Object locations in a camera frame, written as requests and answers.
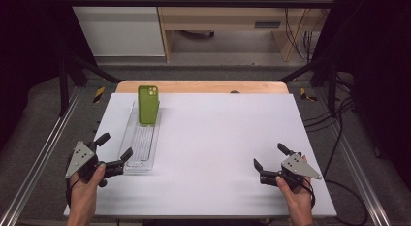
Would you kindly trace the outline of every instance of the phone case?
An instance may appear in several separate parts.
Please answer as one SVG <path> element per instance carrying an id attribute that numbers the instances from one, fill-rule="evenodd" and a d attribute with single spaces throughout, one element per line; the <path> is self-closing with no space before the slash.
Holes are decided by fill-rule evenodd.
<path id="1" fill-rule="evenodd" d="M 139 86 L 139 122 L 141 125 L 154 125 L 158 113 L 158 87 Z"/>

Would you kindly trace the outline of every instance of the clear plastic tray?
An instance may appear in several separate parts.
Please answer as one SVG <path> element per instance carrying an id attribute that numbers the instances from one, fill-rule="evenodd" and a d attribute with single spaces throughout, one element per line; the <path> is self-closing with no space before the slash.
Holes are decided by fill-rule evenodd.
<path id="1" fill-rule="evenodd" d="M 124 175 L 150 171 L 154 165 L 155 150 L 160 131 L 161 110 L 153 126 L 139 124 L 138 101 L 133 103 L 118 158 L 129 148 L 133 156 L 124 164 Z"/>

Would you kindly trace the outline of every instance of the white wall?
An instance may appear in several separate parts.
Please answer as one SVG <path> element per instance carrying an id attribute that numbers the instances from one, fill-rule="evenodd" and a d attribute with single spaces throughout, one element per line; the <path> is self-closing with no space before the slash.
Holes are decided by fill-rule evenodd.
<path id="1" fill-rule="evenodd" d="M 74 7 L 94 56 L 165 56 L 154 7 Z"/>

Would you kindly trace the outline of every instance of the black metal frame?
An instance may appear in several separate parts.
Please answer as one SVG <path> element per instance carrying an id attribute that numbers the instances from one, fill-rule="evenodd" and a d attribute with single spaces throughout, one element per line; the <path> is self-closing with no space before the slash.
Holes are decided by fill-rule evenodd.
<path id="1" fill-rule="evenodd" d="M 68 4 L 72 7 L 210 7 L 210 8 L 295 8 L 295 9 L 344 9 L 350 6 L 357 5 L 358 1 L 352 2 L 337 2 L 334 0 L 43 0 L 48 4 Z M 311 83 L 314 86 L 321 85 L 329 72 L 326 71 L 330 67 L 332 59 L 335 57 L 335 47 L 340 45 L 341 35 L 344 33 L 345 27 L 349 23 L 351 17 L 345 22 L 344 26 L 338 31 L 336 36 L 332 39 L 332 42 L 327 47 L 323 55 L 316 57 L 313 61 L 307 65 L 299 68 L 294 73 L 284 77 L 278 81 L 289 82 L 294 78 L 308 72 L 311 70 L 319 69 L 313 76 Z M 60 92 L 61 92 L 61 112 L 62 115 L 68 107 L 68 90 L 67 90 L 67 70 L 65 66 L 78 65 L 80 67 L 89 69 L 90 71 L 96 73 L 97 75 L 103 77 L 104 79 L 111 82 L 120 82 L 115 77 L 106 74 L 98 67 L 88 64 L 82 61 L 79 57 L 73 55 L 69 50 L 68 46 L 60 40 L 61 50 L 57 53 L 62 54 L 60 67 Z M 78 77 L 78 81 L 75 81 L 76 85 L 85 85 L 87 79 L 84 74 L 77 69 L 69 69 L 71 72 L 71 77 Z M 331 80 L 329 85 L 329 108 L 332 114 L 334 111 L 334 100 L 335 100 L 335 81 Z"/>

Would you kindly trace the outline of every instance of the human hand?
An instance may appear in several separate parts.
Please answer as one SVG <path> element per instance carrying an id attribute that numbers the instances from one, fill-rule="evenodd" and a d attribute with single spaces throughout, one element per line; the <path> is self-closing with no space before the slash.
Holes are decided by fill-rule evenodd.
<path id="1" fill-rule="evenodd" d="M 80 179 L 77 173 L 70 178 L 72 187 L 72 199 L 68 226 L 89 225 L 96 212 L 97 186 L 103 179 L 106 164 L 101 164 L 93 174 L 91 180 L 86 183 Z"/>
<path id="2" fill-rule="evenodd" d="M 297 187 L 293 191 L 288 186 L 287 182 L 277 176 L 278 188 L 284 195 L 287 202 L 288 212 L 290 214 L 291 223 L 294 226 L 306 226 L 313 223 L 311 214 L 311 194 L 302 187 Z M 307 181 L 303 182 L 303 185 L 310 188 Z"/>

